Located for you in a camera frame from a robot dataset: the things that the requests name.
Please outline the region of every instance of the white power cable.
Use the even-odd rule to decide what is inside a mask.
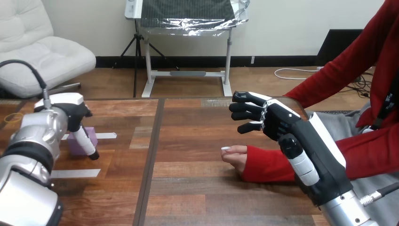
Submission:
[[[291,79],[291,80],[305,80],[306,78],[286,78],[286,77],[281,77],[279,75],[277,75],[277,72],[279,71],[284,71],[284,70],[291,70],[291,71],[301,71],[301,72],[318,72],[320,71],[320,69],[323,67],[317,67],[317,70],[302,70],[302,69],[296,69],[296,68],[281,68],[278,69],[274,72],[274,75],[281,78],[281,79]]]

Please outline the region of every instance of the gray pants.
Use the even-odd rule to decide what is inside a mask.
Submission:
[[[360,117],[360,111],[349,114],[327,114],[317,113],[332,138],[337,141],[352,137],[363,130],[356,128]],[[356,195],[361,198],[366,194],[391,185],[399,181],[399,172],[393,174],[382,174],[369,178],[361,178],[352,181]],[[384,198],[366,207],[370,217],[377,221],[380,226],[395,226],[399,221],[399,190],[388,194]]]

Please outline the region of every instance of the silver robotic arm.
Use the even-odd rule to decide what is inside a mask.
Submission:
[[[235,92],[229,109],[234,120],[255,120],[238,127],[278,141],[295,171],[295,180],[332,226],[377,226],[364,209],[399,188],[399,183],[359,199],[345,173],[346,162],[320,118],[309,121],[280,101],[252,92]]]
[[[39,76],[32,66],[22,64]],[[90,159],[99,157],[81,124],[83,117],[92,115],[83,96],[62,93],[49,97],[43,80],[38,81],[44,98],[35,104],[34,113],[24,115],[20,129],[11,136],[0,157],[0,225],[58,225],[63,205],[51,190],[50,175],[68,130]]]

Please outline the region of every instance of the purple block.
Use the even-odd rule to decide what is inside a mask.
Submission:
[[[94,127],[85,127],[85,129],[94,147],[96,147],[98,141],[97,141],[96,132],[94,131]],[[67,137],[67,141],[68,141],[69,151],[71,152],[72,155],[86,155],[86,152],[78,144],[78,142],[75,139],[75,136],[72,133],[70,133],[69,136]]]

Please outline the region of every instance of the white leather armchair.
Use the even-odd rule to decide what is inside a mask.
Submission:
[[[90,50],[53,35],[41,0],[0,0],[0,62],[19,59],[30,63],[48,89],[89,72],[96,65],[96,57]],[[22,98],[41,91],[32,72],[19,64],[0,68],[0,88]]]

